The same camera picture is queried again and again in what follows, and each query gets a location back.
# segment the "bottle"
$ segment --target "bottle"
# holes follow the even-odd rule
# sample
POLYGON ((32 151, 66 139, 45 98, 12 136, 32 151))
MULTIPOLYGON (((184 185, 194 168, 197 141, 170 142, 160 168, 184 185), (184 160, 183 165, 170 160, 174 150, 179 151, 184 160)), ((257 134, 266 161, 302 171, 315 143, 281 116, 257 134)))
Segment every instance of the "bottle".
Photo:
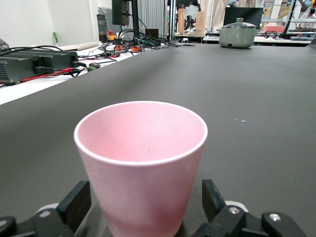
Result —
POLYGON ((105 19, 105 15, 98 14, 97 19, 98 19, 98 29, 99 29, 99 40, 102 43, 107 43, 108 36, 107 36, 107 22, 105 19))

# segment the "red cable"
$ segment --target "red cable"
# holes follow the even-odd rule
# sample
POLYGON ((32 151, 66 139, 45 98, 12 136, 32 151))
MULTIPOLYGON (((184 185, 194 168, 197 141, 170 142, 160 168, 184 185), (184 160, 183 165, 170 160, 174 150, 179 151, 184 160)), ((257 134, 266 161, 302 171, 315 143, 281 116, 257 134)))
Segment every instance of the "red cable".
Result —
POLYGON ((45 77, 48 77, 48 76, 58 76, 61 73, 71 72, 71 70, 72 70, 72 68, 66 68, 66 69, 63 69, 61 71, 57 71, 57 72, 54 72, 54 73, 51 73, 51 74, 45 74, 45 75, 41 75, 41 76, 37 76, 37 77, 22 79, 22 80, 20 80, 20 82, 26 82, 26 81, 34 80, 34 79, 37 79, 37 78, 45 78, 45 77))

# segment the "pink cup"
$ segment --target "pink cup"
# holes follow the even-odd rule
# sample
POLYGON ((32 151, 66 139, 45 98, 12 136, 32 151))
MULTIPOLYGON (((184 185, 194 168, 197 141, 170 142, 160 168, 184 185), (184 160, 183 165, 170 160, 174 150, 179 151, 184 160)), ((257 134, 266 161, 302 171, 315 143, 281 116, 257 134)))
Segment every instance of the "pink cup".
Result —
POLYGON ((200 116, 164 102, 115 104, 79 122, 75 142, 113 236, 175 236, 206 137, 200 116))

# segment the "dark gray tabletop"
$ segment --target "dark gray tabletop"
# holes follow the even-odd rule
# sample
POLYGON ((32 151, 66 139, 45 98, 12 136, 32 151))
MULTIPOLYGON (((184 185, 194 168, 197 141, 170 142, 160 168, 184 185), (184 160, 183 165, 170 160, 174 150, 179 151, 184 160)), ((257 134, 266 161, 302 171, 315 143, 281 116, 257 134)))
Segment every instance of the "dark gray tabletop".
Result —
MULTIPOLYGON (((1 105, 0 216, 23 221, 87 179, 73 141, 85 115, 156 100, 195 111, 209 128, 179 236, 206 221, 202 179, 253 215, 284 212, 316 236, 315 52, 209 44, 151 50, 1 105)), ((78 236, 111 236, 98 206, 87 223, 97 228, 78 236)))

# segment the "pot lid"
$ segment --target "pot lid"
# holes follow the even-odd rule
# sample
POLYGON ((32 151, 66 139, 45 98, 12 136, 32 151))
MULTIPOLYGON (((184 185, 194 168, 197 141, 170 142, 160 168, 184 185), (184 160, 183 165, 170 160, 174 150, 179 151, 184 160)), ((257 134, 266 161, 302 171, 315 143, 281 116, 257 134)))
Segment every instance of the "pot lid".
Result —
POLYGON ((237 18, 237 22, 225 25, 222 28, 256 28, 256 26, 243 22, 243 18, 237 18))

